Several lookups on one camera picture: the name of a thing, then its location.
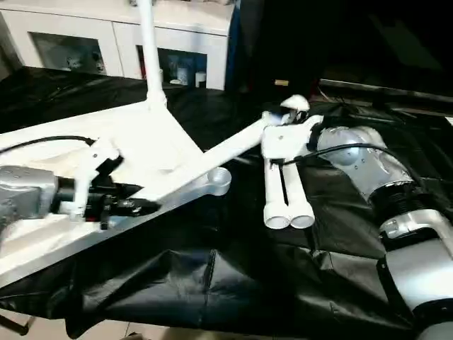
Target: white pole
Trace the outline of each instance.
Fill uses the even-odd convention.
[[[289,225],[290,216],[283,196],[280,169],[277,164],[271,164],[269,159],[264,159],[264,180],[266,188],[264,224],[271,229],[286,228]]]
[[[260,144],[264,129],[269,125],[280,124],[280,122],[281,118],[264,113],[260,120],[209,149],[199,158],[191,159],[187,164],[178,167],[166,175],[161,183],[155,183],[153,186],[138,191],[134,197],[159,202],[165,196],[203,176],[210,170]]]
[[[306,199],[297,166],[296,164],[286,165],[282,168],[282,172],[285,179],[291,226],[298,229],[308,228],[314,223],[313,208]]]
[[[166,104],[167,99],[162,90],[159,55],[154,32],[152,0],[138,0],[142,27],[144,66],[147,71],[148,94],[150,101]]]

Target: black cable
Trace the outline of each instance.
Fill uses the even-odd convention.
[[[311,154],[306,154],[305,156],[297,156],[291,161],[286,161],[284,163],[278,163],[280,165],[288,165],[288,164],[293,164],[293,163],[299,163],[302,162],[303,160],[307,158],[312,158],[312,157],[317,157],[317,156],[322,156],[323,154],[328,154],[331,152],[335,151],[340,151],[344,149],[350,149],[352,147],[359,147],[362,149],[375,149],[379,150],[382,152],[385,152],[386,154],[392,156],[394,159],[396,159],[398,162],[400,162],[404,168],[406,168],[406,171],[408,172],[408,175],[421,187],[424,188],[423,182],[421,177],[413,170],[412,167],[410,167],[404,160],[401,159],[397,153],[391,151],[390,149],[387,149],[386,147],[380,147],[379,145],[375,144],[370,144],[370,143],[355,143],[355,144],[343,144],[343,145],[337,145],[334,147],[328,147],[327,149],[322,149],[319,151],[312,152]]]
[[[43,137],[43,138],[38,138],[36,140],[29,140],[27,142],[19,143],[16,145],[11,145],[10,147],[5,147],[4,149],[0,149],[0,154],[4,154],[5,152],[10,152],[15,149],[20,149],[21,147],[27,147],[28,145],[33,145],[33,144],[42,143],[42,142],[51,142],[54,140],[81,140],[82,142],[85,142],[89,146],[91,146],[95,142],[95,140],[92,140],[91,138],[82,137],[82,136],[64,135],[64,136]]]

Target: black tablecloth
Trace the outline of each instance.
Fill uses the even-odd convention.
[[[139,80],[24,69],[0,83],[0,129],[134,103],[145,94]],[[261,112],[244,95],[182,88],[166,94],[170,112],[202,149]],[[453,129],[444,118],[338,103],[311,112],[376,128],[449,208]],[[226,167],[233,181],[225,196],[205,196],[12,283],[0,289],[0,307],[65,318],[71,337],[103,319],[310,339],[413,337],[413,321],[389,306],[378,279],[384,247],[376,218],[347,176],[322,159],[300,167],[316,224],[276,231],[263,225],[259,149]]]

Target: silver robotic arm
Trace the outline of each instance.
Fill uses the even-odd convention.
[[[387,254],[378,270],[390,302],[414,315],[419,339],[453,339],[452,225],[418,178],[385,152],[381,135],[370,127],[327,126],[319,116],[266,132],[266,158],[289,164],[319,154],[349,176],[381,222]]]
[[[420,329],[424,329],[420,339],[453,338],[450,221],[437,209],[413,172],[386,148],[376,130],[329,126],[320,115],[294,124],[308,110],[308,103],[305,99],[291,98],[285,105],[292,109],[289,115],[276,118],[263,114],[259,121],[205,152],[200,159],[172,172],[160,190],[109,180],[109,174],[121,164],[122,157],[102,141],[90,148],[88,166],[74,179],[59,178],[50,171],[2,166],[0,229],[15,220],[41,218],[48,213],[66,213],[77,218],[82,212],[84,218],[101,221],[101,227],[108,226],[109,215],[148,215],[159,209],[156,202],[162,197],[259,143],[268,165],[289,164],[297,157],[319,155],[350,177],[380,219],[380,235],[387,254],[379,261],[378,270],[389,300],[401,301],[413,313]],[[288,200],[294,201],[296,210],[301,203],[309,206],[296,197],[304,196],[297,169],[294,165],[292,169],[283,166],[285,184],[290,185]],[[269,184],[281,187],[280,174],[275,172],[275,178],[271,178],[275,167],[268,168]],[[146,190],[150,193],[148,199],[135,198]],[[277,185],[266,188],[266,198],[275,199],[274,208],[283,202],[281,191]],[[307,216],[313,217],[312,214],[311,210]],[[275,217],[270,217],[268,221],[272,222]],[[312,218],[297,223],[300,220],[296,216],[291,225],[303,228],[313,223]]]

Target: floor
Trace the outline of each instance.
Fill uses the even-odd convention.
[[[0,310],[0,314],[13,321],[25,324],[29,316]],[[197,329],[169,328],[153,324],[135,324],[107,320],[89,329],[79,340],[120,340],[131,333],[142,334],[148,340],[276,340],[271,336],[254,336]],[[25,336],[17,335],[0,327],[1,340],[69,340],[64,328],[64,320],[36,318]]]

